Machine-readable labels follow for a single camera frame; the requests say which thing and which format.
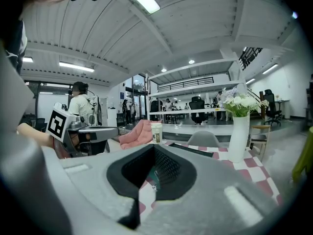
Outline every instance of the white vase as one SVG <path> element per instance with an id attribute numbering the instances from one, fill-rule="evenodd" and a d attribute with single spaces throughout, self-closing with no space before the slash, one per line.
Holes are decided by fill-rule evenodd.
<path id="1" fill-rule="evenodd" d="M 228 148 L 228 160 L 239 163 L 244 159 L 246 144 L 249 135 L 250 116 L 233 117 L 234 129 Z"/>

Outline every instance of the hair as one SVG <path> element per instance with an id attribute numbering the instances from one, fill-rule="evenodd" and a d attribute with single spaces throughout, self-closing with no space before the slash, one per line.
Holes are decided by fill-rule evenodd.
<path id="1" fill-rule="evenodd" d="M 73 88 L 76 87 L 80 93 L 86 94 L 88 90 L 88 84 L 84 84 L 83 82 L 76 82 L 73 84 Z"/>

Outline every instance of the cup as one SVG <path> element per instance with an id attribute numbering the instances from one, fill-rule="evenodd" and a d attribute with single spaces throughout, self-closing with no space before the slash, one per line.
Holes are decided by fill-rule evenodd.
<path id="1" fill-rule="evenodd" d="M 152 123 L 152 141 L 153 143 L 162 143 L 162 124 L 161 123 Z"/>

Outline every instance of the whiteboard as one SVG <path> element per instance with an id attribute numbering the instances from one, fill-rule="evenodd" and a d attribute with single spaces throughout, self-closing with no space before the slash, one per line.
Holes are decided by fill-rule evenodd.
<path id="1" fill-rule="evenodd" d="M 38 118 L 44 118 L 48 123 L 55 103 L 67 105 L 68 95 L 39 94 L 38 96 Z"/>

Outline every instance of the pink and white checkered surface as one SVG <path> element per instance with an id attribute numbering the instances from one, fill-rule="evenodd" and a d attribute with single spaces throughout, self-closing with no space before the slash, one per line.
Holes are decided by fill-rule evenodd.
<path id="1" fill-rule="evenodd" d="M 271 196 L 278 205 L 282 203 L 281 196 L 274 181 L 269 176 L 259 158 L 249 148 L 246 148 L 243 161 L 240 163 L 233 163 L 228 160 L 227 148 L 201 147 L 186 144 L 183 144 L 183 146 L 199 151 L 212 152 L 214 159 L 220 160 L 236 171 L 239 171 L 247 180 L 254 182 L 261 190 Z M 139 190 L 141 221 L 143 221 L 153 210 L 156 199 L 156 192 L 153 189 L 154 185 L 155 183 L 152 180 L 147 179 Z"/>

